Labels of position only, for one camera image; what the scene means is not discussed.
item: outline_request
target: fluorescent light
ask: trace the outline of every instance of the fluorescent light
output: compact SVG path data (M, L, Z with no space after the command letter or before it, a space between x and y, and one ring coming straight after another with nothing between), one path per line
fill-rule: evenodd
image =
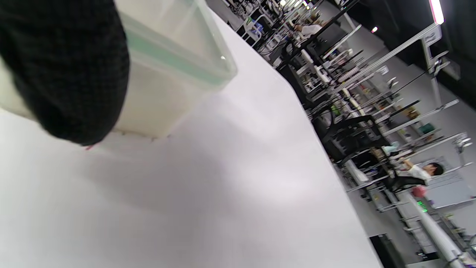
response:
M437 24L445 22L443 17L443 11L441 10L440 0L430 0L431 13L433 14L433 20Z

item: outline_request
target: person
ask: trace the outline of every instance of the person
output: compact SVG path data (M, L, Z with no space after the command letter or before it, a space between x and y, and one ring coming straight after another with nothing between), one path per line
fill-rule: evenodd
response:
M401 172L400 175L419 178L426 183L432 179L432 176L442 175L445 171L442 165L434 162L424 167L414 165L409 159L403 160L402 163L407 167L407 170Z
M322 27L324 27L328 21L323 22L319 20L315 20L313 24L308 25L308 26L302 26L302 25L294 25L294 29L297 31L300 31L305 38L309 38L311 35L317 33Z
M312 24L308 26L295 25L294 29L300 31L305 38L309 38L311 35L317 33L320 29L322 29L322 26L320 26L319 24Z

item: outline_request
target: pink object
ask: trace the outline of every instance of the pink object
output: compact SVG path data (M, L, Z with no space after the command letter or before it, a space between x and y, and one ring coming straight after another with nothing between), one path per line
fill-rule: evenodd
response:
M415 186L412 188L412 194L415 197L425 197L426 194L426 187L425 186Z

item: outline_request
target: translucent plastic box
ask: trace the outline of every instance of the translucent plastic box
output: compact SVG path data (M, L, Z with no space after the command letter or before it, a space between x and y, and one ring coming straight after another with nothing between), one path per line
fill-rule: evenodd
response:
M132 58L116 129L164 137L196 104L222 89L236 66L204 0L116 0L116 5ZM1 106L31 118L8 76L1 66Z

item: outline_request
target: white table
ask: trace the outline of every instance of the white table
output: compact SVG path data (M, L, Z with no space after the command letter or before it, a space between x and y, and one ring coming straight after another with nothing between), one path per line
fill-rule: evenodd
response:
M239 74L167 139L86 151L0 111L3 267L380 267L292 88L216 19Z

